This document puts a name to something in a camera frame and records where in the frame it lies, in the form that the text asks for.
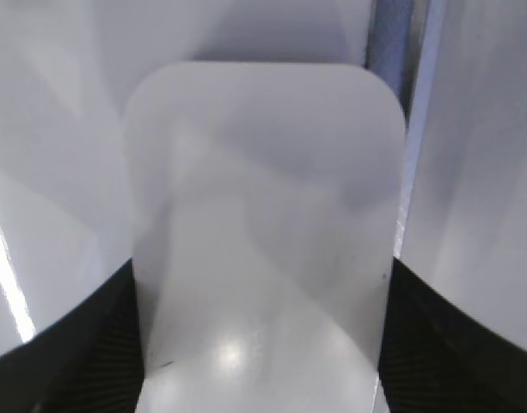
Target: glossy white surface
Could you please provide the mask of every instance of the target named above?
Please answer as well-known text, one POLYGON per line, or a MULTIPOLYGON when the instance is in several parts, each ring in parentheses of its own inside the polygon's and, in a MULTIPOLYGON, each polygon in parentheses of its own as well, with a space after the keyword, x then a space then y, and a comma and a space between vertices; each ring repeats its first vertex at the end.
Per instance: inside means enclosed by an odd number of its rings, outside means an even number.
POLYGON ((0 2, 0 355, 132 253, 126 164, 86 10, 0 2))
POLYGON ((192 57, 360 64, 370 4, 0 0, 0 354, 131 256, 122 113, 147 75, 192 57))
POLYGON ((372 411, 403 138, 392 93, 349 66, 181 64, 140 86, 139 412, 372 411))
POLYGON ((402 260, 527 349, 527 1, 448 2, 402 260))

